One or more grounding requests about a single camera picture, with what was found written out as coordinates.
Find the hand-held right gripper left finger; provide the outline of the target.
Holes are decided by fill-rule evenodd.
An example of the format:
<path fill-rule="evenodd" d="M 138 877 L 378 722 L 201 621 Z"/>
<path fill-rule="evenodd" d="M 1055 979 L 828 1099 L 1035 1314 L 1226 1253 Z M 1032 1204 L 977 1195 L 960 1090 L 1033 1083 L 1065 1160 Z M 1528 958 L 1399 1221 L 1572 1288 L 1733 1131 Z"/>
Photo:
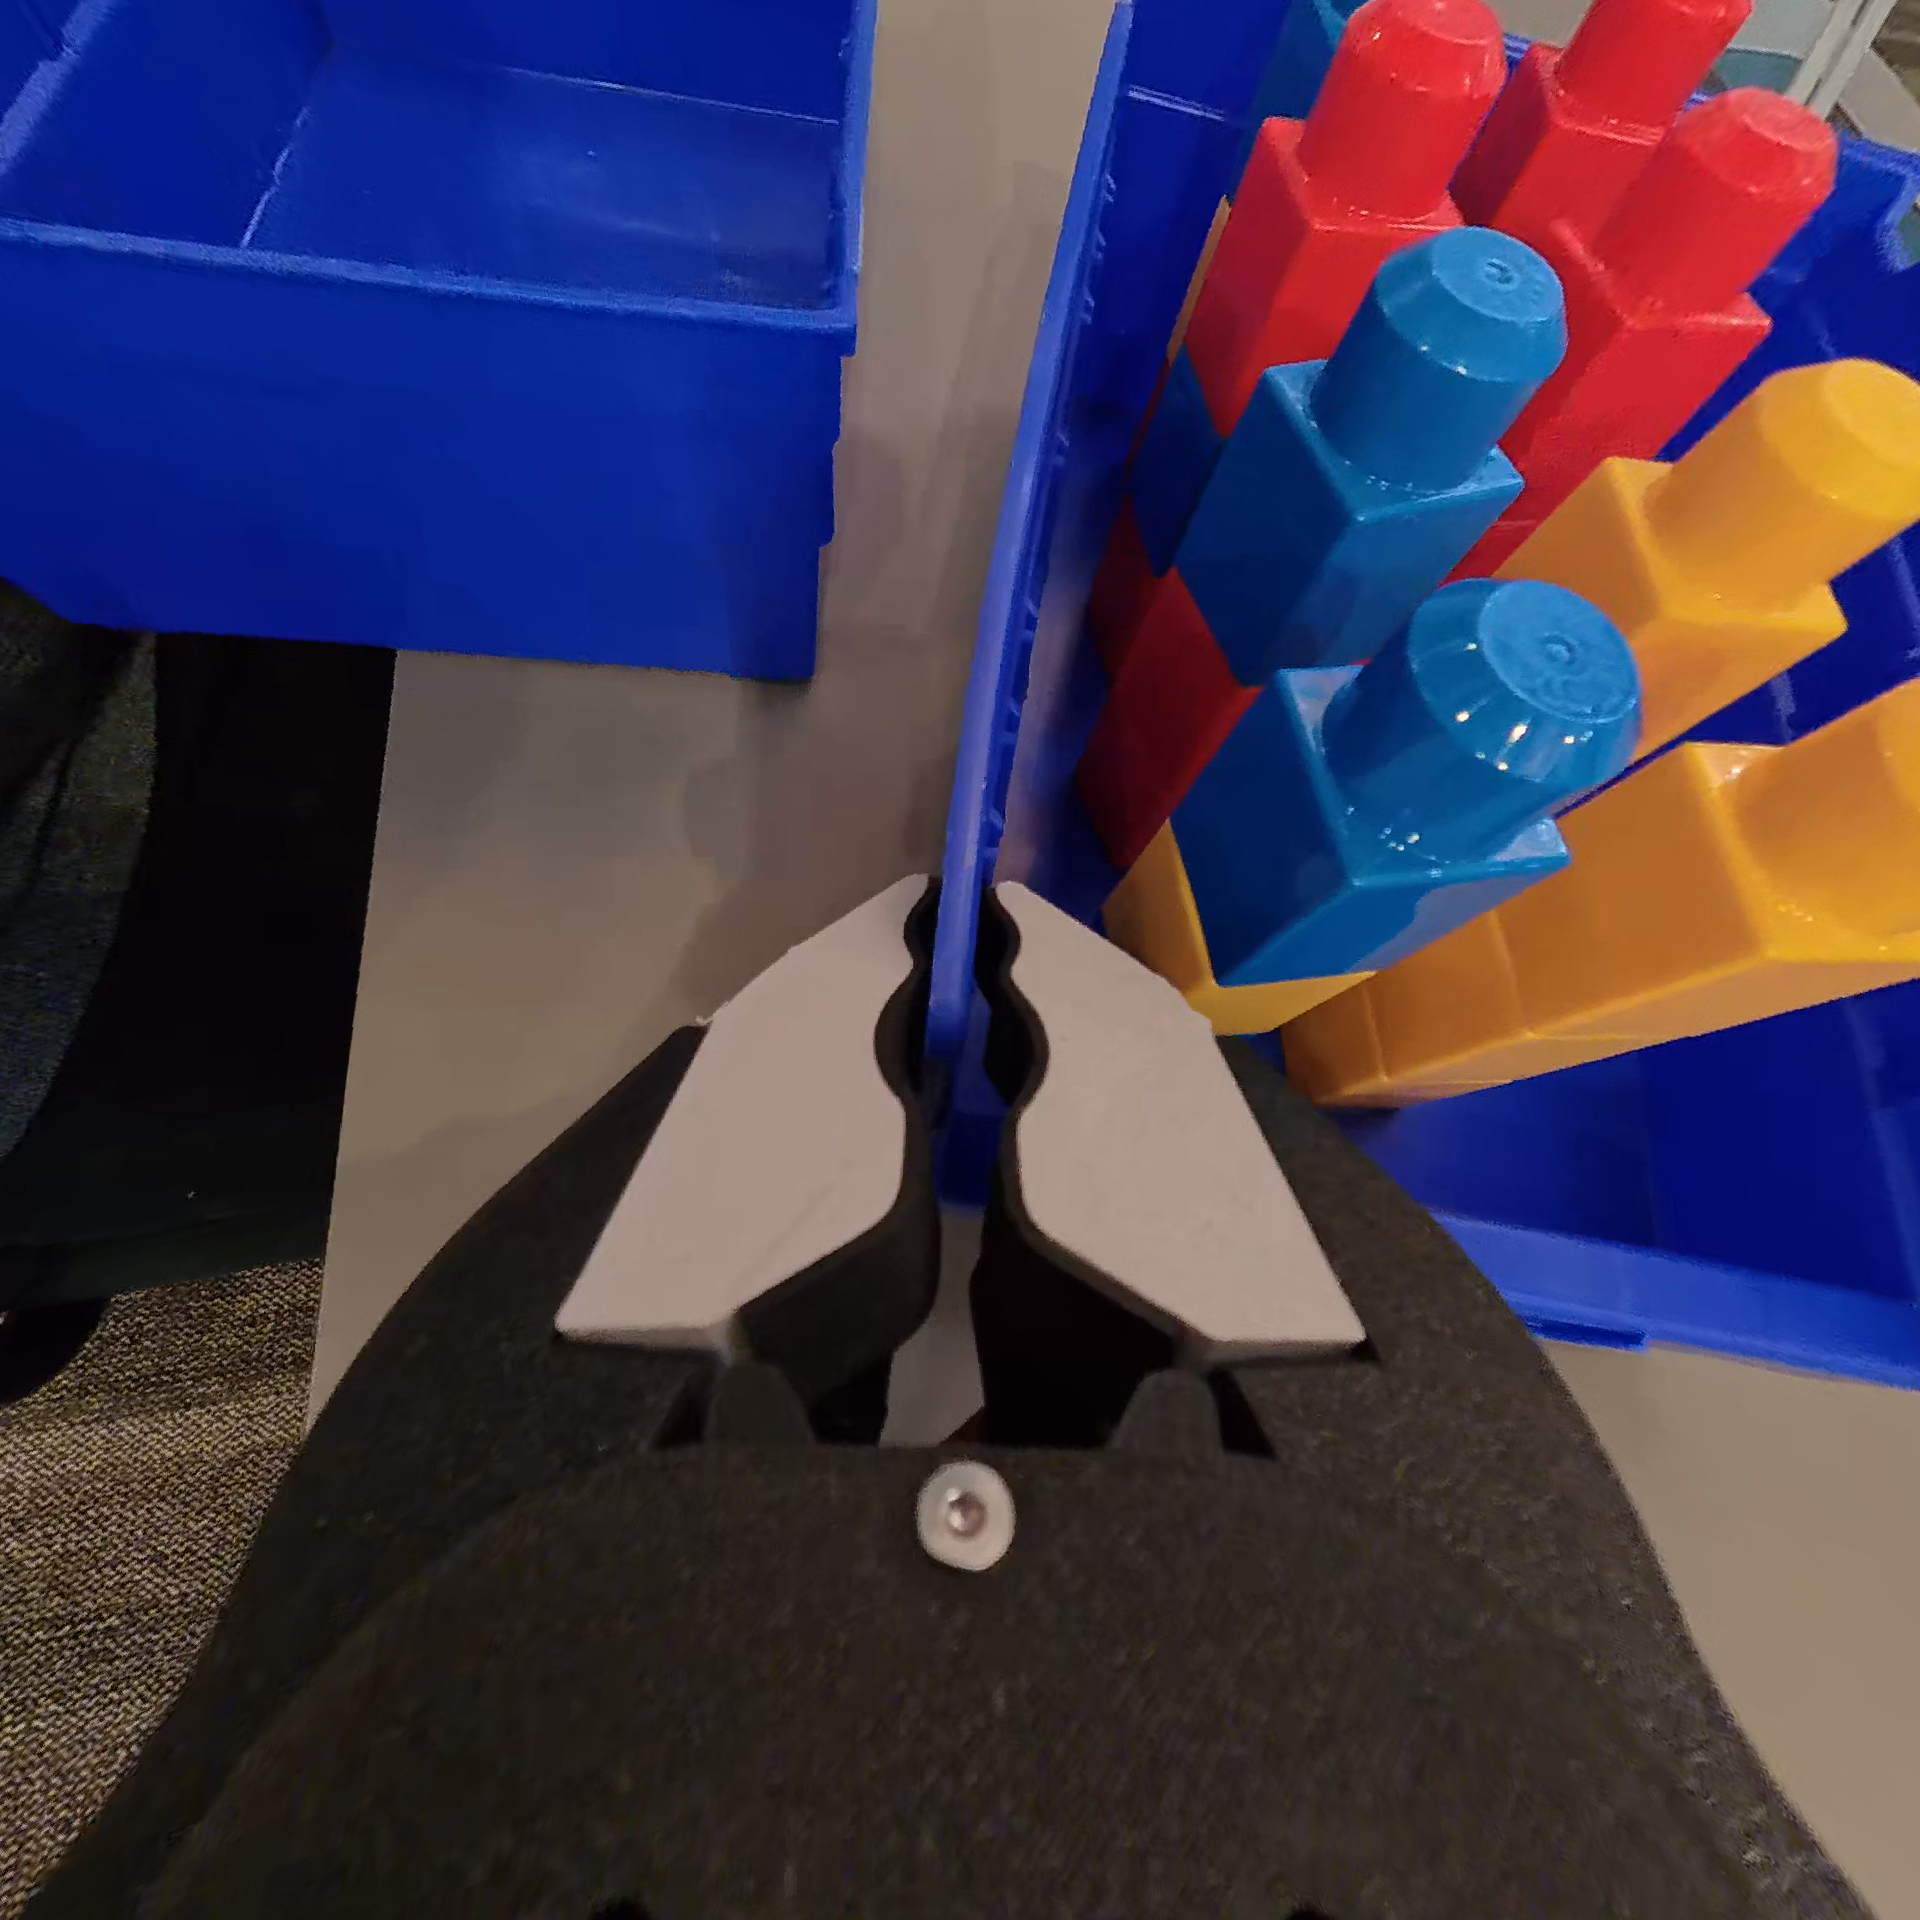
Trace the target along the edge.
<path fill-rule="evenodd" d="M 700 1028 L 554 1330 L 762 1363 L 886 1363 L 937 1292 L 917 1099 L 940 884 L 909 873 Z"/>

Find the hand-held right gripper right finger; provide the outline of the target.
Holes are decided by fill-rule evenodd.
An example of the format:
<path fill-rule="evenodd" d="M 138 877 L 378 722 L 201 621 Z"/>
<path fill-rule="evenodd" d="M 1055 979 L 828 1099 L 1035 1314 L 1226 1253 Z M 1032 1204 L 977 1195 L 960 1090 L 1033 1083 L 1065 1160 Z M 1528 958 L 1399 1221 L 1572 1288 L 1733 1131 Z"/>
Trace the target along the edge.
<path fill-rule="evenodd" d="M 1187 1357 L 1339 1356 L 1366 1330 L 1210 1021 L 1027 885 L 977 913 L 980 988 L 1030 1047 L 1015 1216 Z"/>

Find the blue plastic bin with tag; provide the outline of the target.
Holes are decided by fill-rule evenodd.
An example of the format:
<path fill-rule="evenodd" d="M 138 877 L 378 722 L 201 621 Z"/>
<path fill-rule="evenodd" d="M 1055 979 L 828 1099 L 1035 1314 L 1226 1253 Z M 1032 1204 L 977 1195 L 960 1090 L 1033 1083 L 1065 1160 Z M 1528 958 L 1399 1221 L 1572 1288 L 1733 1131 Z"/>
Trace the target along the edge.
<path fill-rule="evenodd" d="M 3 3 L 3 578 L 807 680 L 876 16 Z"/>

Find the grey desk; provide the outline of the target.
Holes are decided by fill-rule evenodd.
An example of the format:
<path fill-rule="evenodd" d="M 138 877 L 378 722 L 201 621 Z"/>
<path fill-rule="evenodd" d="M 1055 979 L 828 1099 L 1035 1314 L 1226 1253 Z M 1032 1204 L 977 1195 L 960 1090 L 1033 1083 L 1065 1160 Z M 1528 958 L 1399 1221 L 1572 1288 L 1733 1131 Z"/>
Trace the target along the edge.
<path fill-rule="evenodd" d="M 879 3 L 807 685 L 404 653 L 306 1411 L 659 1039 L 936 871 L 982 588 L 1112 3 Z M 1915 1392 L 1550 1341 L 1722 1695 L 1915 1916 Z"/>

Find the pile of coloured building blocks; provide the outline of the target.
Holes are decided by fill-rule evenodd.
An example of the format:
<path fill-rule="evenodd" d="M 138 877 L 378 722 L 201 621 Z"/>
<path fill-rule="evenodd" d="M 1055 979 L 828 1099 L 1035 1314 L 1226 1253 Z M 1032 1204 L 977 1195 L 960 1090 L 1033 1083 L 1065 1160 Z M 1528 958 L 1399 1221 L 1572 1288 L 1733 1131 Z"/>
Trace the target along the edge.
<path fill-rule="evenodd" d="M 1749 3 L 1296 3 L 1087 601 L 1107 938 L 1331 1110 L 1915 988 L 1915 676 L 1707 737 L 1915 531 L 1915 336 L 1775 360 L 1839 181 Z"/>

